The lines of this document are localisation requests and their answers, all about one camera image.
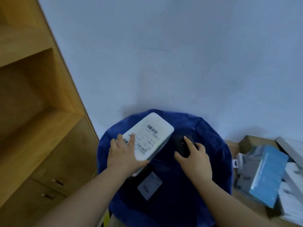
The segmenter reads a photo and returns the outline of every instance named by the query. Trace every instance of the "metal handle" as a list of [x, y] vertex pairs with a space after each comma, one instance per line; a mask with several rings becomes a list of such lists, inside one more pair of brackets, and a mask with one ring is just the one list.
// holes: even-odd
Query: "metal handle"
[[47, 195], [45, 193], [41, 194], [41, 196], [43, 196], [43, 197], [45, 197], [47, 199], [50, 199], [50, 200], [54, 199], [53, 197], [51, 197], [50, 195]]
[[62, 182], [60, 182], [60, 181], [58, 181], [58, 180], [56, 180], [56, 179], [53, 179], [52, 181], [55, 182], [55, 183], [57, 183], [57, 184], [60, 185], [60, 186], [63, 186], [63, 185], [64, 185]]

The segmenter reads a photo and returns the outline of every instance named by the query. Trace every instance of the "person's right arm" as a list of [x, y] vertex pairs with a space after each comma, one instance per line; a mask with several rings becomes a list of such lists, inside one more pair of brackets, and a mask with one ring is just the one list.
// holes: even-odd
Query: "person's right arm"
[[196, 143], [198, 151], [188, 138], [184, 137], [184, 140], [190, 150], [190, 156], [183, 158], [175, 152], [175, 159], [201, 195], [217, 226], [274, 226], [273, 223], [254, 213], [215, 184], [212, 180], [211, 165], [205, 147]]

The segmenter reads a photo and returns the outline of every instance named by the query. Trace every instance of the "blue bag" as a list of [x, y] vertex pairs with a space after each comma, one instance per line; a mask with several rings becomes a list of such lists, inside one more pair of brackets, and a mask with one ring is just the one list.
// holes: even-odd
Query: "blue bag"
[[[148, 114], [155, 112], [175, 131], [174, 134], [189, 134], [206, 148], [209, 155], [212, 179], [227, 193], [232, 188], [232, 156], [224, 140], [202, 118], [169, 111], [151, 109], [130, 115], [121, 120], [101, 137], [98, 147], [98, 173], [106, 169], [111, 139], [124, 134]], [[213, 226], [214, 219], [197, 190], [174, 159], [176, 147], [172, 139], [149, 163], [153, 172], [162, 180], [161, 186], [146, 201], [127, 180], [111, 200], [108, 209], [128, 227], [159, 226]]]

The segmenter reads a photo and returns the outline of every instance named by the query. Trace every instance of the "wooden bookcase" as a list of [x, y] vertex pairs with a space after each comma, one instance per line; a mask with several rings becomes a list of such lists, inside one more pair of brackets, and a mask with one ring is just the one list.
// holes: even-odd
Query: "wooden bookcase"
[[37, 0], [0, 0], [0, 226], [87, 183], [98, 138]]

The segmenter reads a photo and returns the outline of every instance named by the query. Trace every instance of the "forearm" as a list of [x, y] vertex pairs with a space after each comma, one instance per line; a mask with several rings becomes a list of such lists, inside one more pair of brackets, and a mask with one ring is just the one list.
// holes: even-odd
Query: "forearm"
[[272, 226], [273, 224], [260, 217], [240, 201], [226, 193], [213, 181], [193, 182], [205, 204], [213, 215], [217, 226]]
[[95, 227], [112, 197], [126, 180], [121, 172], [107, 168], [100, 175], [64, 200], [36, 225], [53, 227]]

